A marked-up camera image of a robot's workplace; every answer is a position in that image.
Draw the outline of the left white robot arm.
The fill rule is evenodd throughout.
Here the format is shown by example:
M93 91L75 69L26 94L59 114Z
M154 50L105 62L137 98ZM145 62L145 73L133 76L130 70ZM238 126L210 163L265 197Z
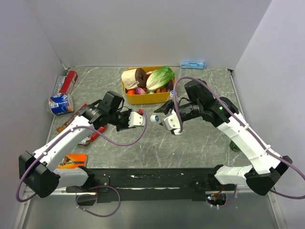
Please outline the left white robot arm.
M20 182L25 183L40 198L49 196L60 187L77 186L88 192L94 187L94 175L84 167L58 169L59 163L83 139L101 126L111 124L117 131L132 126L132 109L123 111L124 99L108 91L103 99L81 109L74 120L60 134L33 153L23 152L19 156Z

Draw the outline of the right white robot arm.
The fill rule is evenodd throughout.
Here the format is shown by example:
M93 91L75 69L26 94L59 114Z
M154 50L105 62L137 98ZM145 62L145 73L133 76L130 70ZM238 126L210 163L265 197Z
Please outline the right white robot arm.
M205 81L191 80L184 86L187 103L174 107L173 99L166 101L155 113L163 113L161 125L179 135L181 124L201 117L227 135L250 161L249 166L228 167L217 165L208 174L208 184L219 190L227 184L248 186L258 195L266 195L288 169L288 156L274 152L246 124L238 108L226 97L216 99Z

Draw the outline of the green glass bottle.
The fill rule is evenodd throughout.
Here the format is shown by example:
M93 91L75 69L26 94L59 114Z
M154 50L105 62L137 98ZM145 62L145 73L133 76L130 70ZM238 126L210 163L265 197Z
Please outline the green glass bottle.
M231 150L238 152L240 151L240 148L237 146L237 144L234 141L231 141L229 144L229 147Z

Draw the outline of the yellow plastic bin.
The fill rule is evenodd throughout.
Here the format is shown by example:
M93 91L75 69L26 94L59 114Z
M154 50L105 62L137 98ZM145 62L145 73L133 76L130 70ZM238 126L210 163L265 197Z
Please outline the yellow plastic bin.
M163 66L145 66L145 67L134 67L134 68L129 68L126 70L131 70L131 69L137 69L137 68L142 68L145 70L147 74L147 78L156 70L161 68ZM164 87L161 87L155 91L150 91L146 87L143 88L146 91L146 94L134 94L134 95L129 95L127 94L127 91L122 83L122 90L124 92L124 95L126 96L127 102L130 104L155 104L155 103L163 103L167 100L167 98L170 95L170 92L166 91L166 85Z

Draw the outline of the purple toy eggplant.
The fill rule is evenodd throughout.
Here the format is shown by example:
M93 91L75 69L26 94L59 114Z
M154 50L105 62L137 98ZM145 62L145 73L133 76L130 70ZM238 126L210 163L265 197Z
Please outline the purple toy eggplant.
M172 90L173 90L173 87L174 87L174 80L171 79L171 80L168 82L168 84L166 85L166 91L167 91L167 92L172 91Z

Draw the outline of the orange toy fruit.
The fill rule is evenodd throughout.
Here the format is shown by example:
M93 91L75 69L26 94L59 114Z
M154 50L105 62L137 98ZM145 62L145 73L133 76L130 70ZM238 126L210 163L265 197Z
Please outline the orange toy fruit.
M135 89L130 89L127 91L127 94L129 95L134 95L135 94Z

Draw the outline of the red snack bag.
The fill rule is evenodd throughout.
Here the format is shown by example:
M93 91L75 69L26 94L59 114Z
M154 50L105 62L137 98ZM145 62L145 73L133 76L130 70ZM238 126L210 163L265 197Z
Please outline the red snack bag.
M75 117L78 115L79 111L86 107L87 104L84 104L76 113L74 113L68 121L66 121L64 124L62 124L60 127L57 127L56 130L58 133L61 133L67 126L69 126L72 121L75 119ZM88 137L84 138L79 142L79 145L81 146L88 146L90 143L92 143L99 135L94 132L93 134L89 135Z

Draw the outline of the green toy lettuce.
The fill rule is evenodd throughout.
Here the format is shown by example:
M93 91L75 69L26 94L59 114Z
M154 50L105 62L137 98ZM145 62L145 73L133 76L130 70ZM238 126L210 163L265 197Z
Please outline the green toy lettuce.
M153 72L146 81L146 88L155 91L168 84L175 77L175 73L169 66L163 66Z

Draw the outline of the pink toy onion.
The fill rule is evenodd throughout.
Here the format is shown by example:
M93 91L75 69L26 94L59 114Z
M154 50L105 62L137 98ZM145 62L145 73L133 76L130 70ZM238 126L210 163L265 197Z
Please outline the pink toy onion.
M141 94L146 94L146 91L143 88L136 88L135 89L135 94L141 95Z

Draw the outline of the brown toy donut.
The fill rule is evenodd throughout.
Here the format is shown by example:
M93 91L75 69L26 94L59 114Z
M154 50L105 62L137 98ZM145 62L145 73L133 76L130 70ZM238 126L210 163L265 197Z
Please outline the brown toy donut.
M137 68L135 71L135 81L138 87L145 88L147 82L147 74L144 69Z

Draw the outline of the blue tissue pack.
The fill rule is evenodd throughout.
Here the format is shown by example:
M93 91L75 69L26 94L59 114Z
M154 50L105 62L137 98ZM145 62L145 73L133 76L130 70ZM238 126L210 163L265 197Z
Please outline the blue tissue pack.
M183 61L180 63L181 69L200 69L203 70L206 68L206 65L204 62L188 62Z

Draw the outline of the blue white can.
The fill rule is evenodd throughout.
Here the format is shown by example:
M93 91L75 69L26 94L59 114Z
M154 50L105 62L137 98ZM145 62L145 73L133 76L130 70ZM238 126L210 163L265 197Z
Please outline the blue white can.
M49 98L49 108L54 115L63 115L74 111L74 104L70 94L60 94Z

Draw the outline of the orange razor package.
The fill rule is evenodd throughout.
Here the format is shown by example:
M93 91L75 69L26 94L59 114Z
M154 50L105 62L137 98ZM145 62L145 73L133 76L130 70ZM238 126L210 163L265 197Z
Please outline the orange razor package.
M74 169L80 166L85 166L87 161L86 154L67 154L64 159L61 160L58 169Z

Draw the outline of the red silver box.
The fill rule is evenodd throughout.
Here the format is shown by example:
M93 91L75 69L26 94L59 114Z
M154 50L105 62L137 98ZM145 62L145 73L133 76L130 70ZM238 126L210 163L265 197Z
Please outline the red silver box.
M52 96L58 97L60 94L71 94L78 79L75 71L69 71L66 76L58 76Z

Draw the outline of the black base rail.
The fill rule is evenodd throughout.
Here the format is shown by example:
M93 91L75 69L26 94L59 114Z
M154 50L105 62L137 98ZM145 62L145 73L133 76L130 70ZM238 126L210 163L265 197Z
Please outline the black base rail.
M233 191L234 185L221 185L212 177L210 168L105 168L89 169L93 181L85 187L71 186L68 193L97 194L98 203L140 200L205 201L207 192L224 189Z

